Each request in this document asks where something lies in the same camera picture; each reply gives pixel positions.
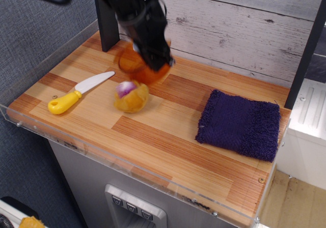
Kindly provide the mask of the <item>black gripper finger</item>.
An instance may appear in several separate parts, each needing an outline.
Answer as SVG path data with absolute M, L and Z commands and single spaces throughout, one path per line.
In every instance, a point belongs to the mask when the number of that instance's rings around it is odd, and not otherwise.
M 164 65 L 170 65 L 170 53 L 153 53 L 153 52 L 141 52 L 141 57 L 145 61 L 146 65 L 153 71 L 158 72 Z
M 175 64 L 175 59 L 170 52 L 166 55 L 166 62 L 169 66 L 173 66 Z

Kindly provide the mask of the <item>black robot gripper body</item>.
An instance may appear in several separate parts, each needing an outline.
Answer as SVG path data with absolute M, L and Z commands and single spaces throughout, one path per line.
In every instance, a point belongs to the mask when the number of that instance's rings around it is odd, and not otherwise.
M 137 15 L 119 19 L 119 23 L 144 60 L 171 60 L 170 47 L 165 40 L 167 9 L 161 6 L 160 0 L 142 1 L 145 6 Z

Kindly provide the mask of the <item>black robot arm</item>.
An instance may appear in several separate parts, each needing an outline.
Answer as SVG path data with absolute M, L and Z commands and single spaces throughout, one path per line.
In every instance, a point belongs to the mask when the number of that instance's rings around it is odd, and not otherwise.
M 153 71 L 173 66 L 165 39 L 167 9 L 160 0 L 103 0 L 115 13 L 117 22 L 133 41 L 136 52 Z

